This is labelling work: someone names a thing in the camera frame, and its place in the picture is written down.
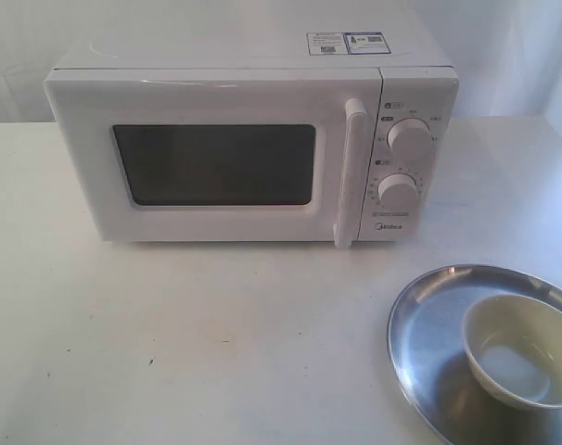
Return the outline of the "white microwave door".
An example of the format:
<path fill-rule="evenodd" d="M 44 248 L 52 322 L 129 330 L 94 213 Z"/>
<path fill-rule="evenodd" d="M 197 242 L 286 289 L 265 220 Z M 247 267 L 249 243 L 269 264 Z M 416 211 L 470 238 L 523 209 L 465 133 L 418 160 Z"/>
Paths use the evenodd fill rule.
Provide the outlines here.
<path fill-rule="evenodd" d="M 357 239 L 376 69 L 54 70 L 45 90 L 100 236 Z"/>

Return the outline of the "cream ceramic bowl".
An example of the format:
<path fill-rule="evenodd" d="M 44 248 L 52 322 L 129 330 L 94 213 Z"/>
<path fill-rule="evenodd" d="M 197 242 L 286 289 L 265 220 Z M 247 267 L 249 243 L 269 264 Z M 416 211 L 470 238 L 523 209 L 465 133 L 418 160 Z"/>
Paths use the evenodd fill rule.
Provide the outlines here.
<path fill-rule="evenodd" d="M 471 304 L 461 331 L 471 373 L 490 396 L 524 411 L 562 410 L 562 311 L 497 294 Z"/>

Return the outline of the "white microwave oven body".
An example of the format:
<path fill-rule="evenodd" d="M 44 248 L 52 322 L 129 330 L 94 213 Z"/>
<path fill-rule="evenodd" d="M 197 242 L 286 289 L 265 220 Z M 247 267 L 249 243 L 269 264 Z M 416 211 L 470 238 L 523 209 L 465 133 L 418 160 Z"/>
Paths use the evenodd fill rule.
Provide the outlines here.
<path fill-rule="evenodd" d="M 241 43 L 231 35 L 184 40 L 173 50 L 165 44 L 150 47 L 127 45 L 123 57 L 102 59 L 90 47 L 80 46 L 61 60 L 54 70 L 309 70 L 376 69 L 383 81 L 373 136 L 371 157 L 357 239 L 352 242 L 390 242 L 415 231 L 435 171 L 458 79 L 433 51 L 373 56 L 311 56 L 306 33 L 296 45 L 283 38 L 267 38 L 262 44 Z M 392 154 L 387 135 L 390 128 L 408 118 L 424 121 L 432 144 L 421 158 Z M 390 211 L 380 203 L 378 184 L 388 176 L 403 173 L 417 186 L 417 205 L 410 211 Z"/>

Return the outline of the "lower white control knob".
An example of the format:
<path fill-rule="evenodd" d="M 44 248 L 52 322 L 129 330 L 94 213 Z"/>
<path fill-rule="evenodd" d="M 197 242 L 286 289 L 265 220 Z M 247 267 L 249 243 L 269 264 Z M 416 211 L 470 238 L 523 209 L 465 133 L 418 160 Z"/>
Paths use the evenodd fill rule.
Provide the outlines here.
<path fill-rule="evenodd" d="M 390 211 L 410 211 L 417 205 L 418 191 L 415 180 L 403 173 L 383 179 L 377 186 L 379 203 Z"/>

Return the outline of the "white control knob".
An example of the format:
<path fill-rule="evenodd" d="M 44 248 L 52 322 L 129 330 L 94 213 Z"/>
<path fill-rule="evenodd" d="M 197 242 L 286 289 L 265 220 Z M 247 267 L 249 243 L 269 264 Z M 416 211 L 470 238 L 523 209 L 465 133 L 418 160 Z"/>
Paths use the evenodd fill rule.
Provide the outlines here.
<path fill-rule="evenodd" d="M 410 211 L 417 205 L 418 191 L 415 180 L 403 173 L 383 179 L 377 186 L 379 203 L 390 211 Z"/>
<path fill-rule="evenodd" d="M 390 128 L 387 141 L 396 157 L 417 159 L 431 148 L 432 136 L 424 121 L 408 118 L 398 121 Z"/>

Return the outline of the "upper white control knob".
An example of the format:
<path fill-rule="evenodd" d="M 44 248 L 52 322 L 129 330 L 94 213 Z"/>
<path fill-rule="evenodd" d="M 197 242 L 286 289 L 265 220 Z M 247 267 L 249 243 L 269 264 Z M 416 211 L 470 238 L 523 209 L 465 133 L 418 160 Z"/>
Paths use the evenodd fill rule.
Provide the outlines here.
<path fill-rule="evenodd" d="M 387 141 L 396 157 L 417 159 L 431 148 L 432 136 L 424 121 L 408 118 L 398 121 L 390 128 Z"/>

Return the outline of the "blue white label sticker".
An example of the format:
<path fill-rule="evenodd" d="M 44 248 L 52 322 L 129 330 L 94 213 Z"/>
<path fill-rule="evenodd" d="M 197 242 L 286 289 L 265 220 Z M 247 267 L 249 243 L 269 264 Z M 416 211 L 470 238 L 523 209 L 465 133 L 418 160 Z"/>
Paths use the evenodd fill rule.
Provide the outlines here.
<path fill-rule="evenodd" d="M 307 32 L 311 56 L 389 55 L 389 45 L 382 32 Z"/>

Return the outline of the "round stainless steel tray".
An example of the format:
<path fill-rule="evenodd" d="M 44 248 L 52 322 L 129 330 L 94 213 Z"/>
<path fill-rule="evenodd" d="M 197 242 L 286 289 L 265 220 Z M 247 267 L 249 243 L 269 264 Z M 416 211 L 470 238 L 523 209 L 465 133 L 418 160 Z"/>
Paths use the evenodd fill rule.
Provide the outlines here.
<path fill-rule="evenodd" d="M 509 407 L 489 395 L 469 368 L 463 314 L 498 293 L 532 297 L 562 311 L 562 289 L 489 265 L 445 266 L 405 287 L 387 326 L 403 396 L 446 444 L 562 444 L 562 410 Z"/>

